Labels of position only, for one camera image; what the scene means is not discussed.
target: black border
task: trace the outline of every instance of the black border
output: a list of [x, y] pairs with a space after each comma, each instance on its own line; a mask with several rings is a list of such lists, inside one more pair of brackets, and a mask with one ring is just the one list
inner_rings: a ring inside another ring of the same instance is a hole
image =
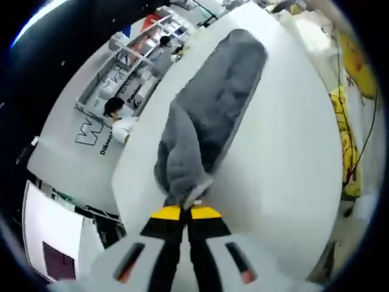
[[[0, 190], [5, 216], [17, 210], [20, 194], [30, 175], [25, 168], [15, 166], [15, 159], [21, 150], [39, 134], [50, 109], [65, 84], [77, 69], [98, 47], [122, 27], [133, 23], [154, 8], [167, 1], [140, 0], [70, 0], [55, 13], [45, 16], [40, 25], [32, 27], [9, 53], [9, 45], [26, 20], [36, 12], [37, 4], [43, 1], [7, 1], [2, 18], [2, 78], [1, 100], [5, 106], [0, 109]], [[387, 64], [389, 43], [387, 35], [387, 13], [379, 4], [366, 1], [336, 1], [353, 24], [361, 43], [370, 58], [381, 86], [385, 116], [388, 114], [389, 83]], [[40, 86], [34, 80], [45, 79], [47, 86]], [[389, 242], [388, 220], [388, 169], [382, 187], [376, 213], [368, 232], [354, 258], [328, 287], [328, 291], [349, 291], [352, 289], [385, 289], [385, 271]], [[0, 252], [6, 281], [12, 281], [13, 288], [20, 285], [37, 290], [9, 250], [10, 235], [7, 225], [0, 221]]]

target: person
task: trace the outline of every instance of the person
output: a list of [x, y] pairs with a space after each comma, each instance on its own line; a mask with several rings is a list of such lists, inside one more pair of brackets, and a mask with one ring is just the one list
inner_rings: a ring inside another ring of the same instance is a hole
[[163, 76], [169, 70], [170, 66], [180, 59], [183, 46], [175, 46], [171, 38], [164, 35], [159, 40], [159, 46], [162, 48], [161, 54], [155, 60], [155, 69], [158, 74]]
[[104, 106], [104, 116], [112, 119], [112, 136], [117, 141], [126, 144], [130, 132], [138, 121], [138, 117], [132, 117], [126, 112], [124, 100], [119, 97], [109, 99]]
[[170, 37], [168, 37], [167, 35], [162, 36], [159, 39], [159, 46], [163, 47], [163, 48], [165, 48], [165, 47], [173, 47], [172, 44], [171, 44]]

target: yellow fabric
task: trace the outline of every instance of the yellow fabric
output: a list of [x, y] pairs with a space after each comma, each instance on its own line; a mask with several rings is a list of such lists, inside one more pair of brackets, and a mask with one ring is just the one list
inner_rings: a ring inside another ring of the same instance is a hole
[[221, 218], [221, 214], [211, 207], [193, 206], [191, 209], [192, 219]]
[[[336, 88], [329, 93], [329, 96], [336, 113], [336, 120], [339, 127], [340, 138], [342, 140], [342, 155], [343, 155], [343, 183], [346, 182], [347, 177], [355, 168], [359, 153], [353, 138], [353, 132], [347, 127], [346, 120], [348, 118], [346, 112], [346, 92], [344, 86], [339, 89]], [[344, 193], [355, 198], [360, 197], [360, 165], [350, 176], [348, 184], [344, 188]]]
[[343, 52], [343, 62], [351, 80], [356, 84], [362, 97], [374, 100], [377, 92], [377, 83], [367, 58], [344, 33], [338, 34], [339, 46]]
[[153, 213], [151, 218], [178, 221], [180, 219], [180, 211], [179, 206], [168, 206]]

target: gray fabric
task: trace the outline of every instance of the gray fabric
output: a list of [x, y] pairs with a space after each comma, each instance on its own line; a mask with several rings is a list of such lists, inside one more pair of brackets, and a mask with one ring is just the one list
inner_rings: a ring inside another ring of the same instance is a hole
[[266, 51], [248, 31], [224, 38], [170, 105], [154, 174], [168, 204], [184, 204], [228, 150], [260, 80]]

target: white wall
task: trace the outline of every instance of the white wall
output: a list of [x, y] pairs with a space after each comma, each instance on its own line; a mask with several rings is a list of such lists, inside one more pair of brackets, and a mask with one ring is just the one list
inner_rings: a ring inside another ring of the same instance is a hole
[[55, 282], [46, 270], [43, 242], [74, 259], [78, 277], [78, 248], [83, 217], [48, 198], [32, 183], [27, 183], [23, 204], [23, 235], [29, 263]]
[[[118, 214], [110, 182], [123, 146], [110, 139], [108, 127], [74, 108], [77, 97], [112, 54], [104, 44], [65, 86], [46, 120], [28, 169], [75, 203]], [[108, 149], [102, 154], [106, 143]]]
[[103, 243], [91, 219], [85, 218], [81, 230], [78, 252], [78, 272], [80, 276], [89, 274], [96, 258], [104, 251]]

